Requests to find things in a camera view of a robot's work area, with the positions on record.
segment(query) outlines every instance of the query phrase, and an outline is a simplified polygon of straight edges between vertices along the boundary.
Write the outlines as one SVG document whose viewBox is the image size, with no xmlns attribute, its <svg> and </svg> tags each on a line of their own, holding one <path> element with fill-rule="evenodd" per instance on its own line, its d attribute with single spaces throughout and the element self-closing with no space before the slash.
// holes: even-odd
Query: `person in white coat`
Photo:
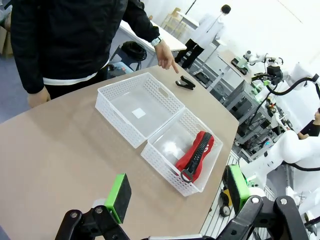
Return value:
<svg viewBox="0 0 320 240">
<path fill-rule="evenodd" d="M 181 59 L 191 51 L 190 56 L 182 64 L 183 69 L 189 69 L 196 58 L 210 45 L 215 39 L 219 40 L 224 29 L 224 16 L 231 11 L 229 5 L 223 5 L 218 17 L 206 14 L 199 22 L 199 27 L 192 33 L 191 39 L 185 44 L 186 50 L 178 53 L 174 59 L 179 63 Z"/>
</svg>

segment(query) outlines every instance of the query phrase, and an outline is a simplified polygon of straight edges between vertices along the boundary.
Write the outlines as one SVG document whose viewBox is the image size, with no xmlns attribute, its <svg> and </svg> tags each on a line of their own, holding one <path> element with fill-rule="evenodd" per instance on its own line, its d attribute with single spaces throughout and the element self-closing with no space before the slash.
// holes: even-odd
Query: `black wheel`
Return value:
<svg viewBox="0 0 320 240">
<path fill-rule="evenodd" d="M 223 205 L 229 205 L 229 197 L 224 192 L 220 193 L 220 198 L 222 199 Z"/>
<path fill-rule="evenodd" d="M 220 207 L 219 212 L 220 212 L 220 215 L 225 218 L 225 217 L 230 216 L 230 214 L 231 214 L 231 209 L 230 209 L 229 206 L 223 205 L 222 207 Z"/>
</svg>

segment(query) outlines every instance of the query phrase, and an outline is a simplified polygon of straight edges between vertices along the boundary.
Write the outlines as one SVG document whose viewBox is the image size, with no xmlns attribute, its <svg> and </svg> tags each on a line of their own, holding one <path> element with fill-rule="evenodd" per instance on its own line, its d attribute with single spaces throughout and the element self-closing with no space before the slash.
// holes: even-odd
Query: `white lab coat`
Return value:
<svg viewBox="0 0 320 240">
<path fill-rule="evenodd" d="M 224 29 L 224 15 L 218 18 L 206 14 L 199 22 L 199 27 L 192 33 L 191 40 L 201 48 L 207 48 L 214 39 L 219 40 Z"/>
</svg>

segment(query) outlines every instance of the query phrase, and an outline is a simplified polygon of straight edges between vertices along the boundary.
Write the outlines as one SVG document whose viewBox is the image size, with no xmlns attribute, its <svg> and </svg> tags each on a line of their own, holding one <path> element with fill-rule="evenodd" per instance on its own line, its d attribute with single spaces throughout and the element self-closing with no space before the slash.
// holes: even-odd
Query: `black stapler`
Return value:
<svg viewBox="0 0 320 240">
<path fill-rule="evenodd" d="M 193 90 L 196 87 L 196 85 L 185 76 L 181 76 L 180 78 L 181 78 L 180 81 L 175 81 L 175 84 L 177 84 L 179 87 L 183 87 L 185 89 L 190 89 L 190 90 Z"/>
</svg>

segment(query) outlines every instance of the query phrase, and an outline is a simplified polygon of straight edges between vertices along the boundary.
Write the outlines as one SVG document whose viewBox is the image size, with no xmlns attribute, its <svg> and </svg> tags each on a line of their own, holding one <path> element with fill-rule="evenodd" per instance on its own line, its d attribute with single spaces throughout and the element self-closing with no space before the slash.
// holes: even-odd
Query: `metal ring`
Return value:
<svg viewBox="0 0 320 240">
<path fill-rule="evenodd" d="M 187 180 L 185 179 L 184 173 L 190 178 L 190 180 L 189 180 L 189 179 L 187 179 Z M 183 170 L 181 171 L 180 177 L 181 177 L 182 180 L 183 180 L 184 182 L 186 182 L 187 184 L 191 183 L 191 182 L 193 181 L 193 179 L 194 179 L 194 177 L 192 176 L 192 174 L 191 174 L 187 169 L 183 169 Z"/>
</svg>

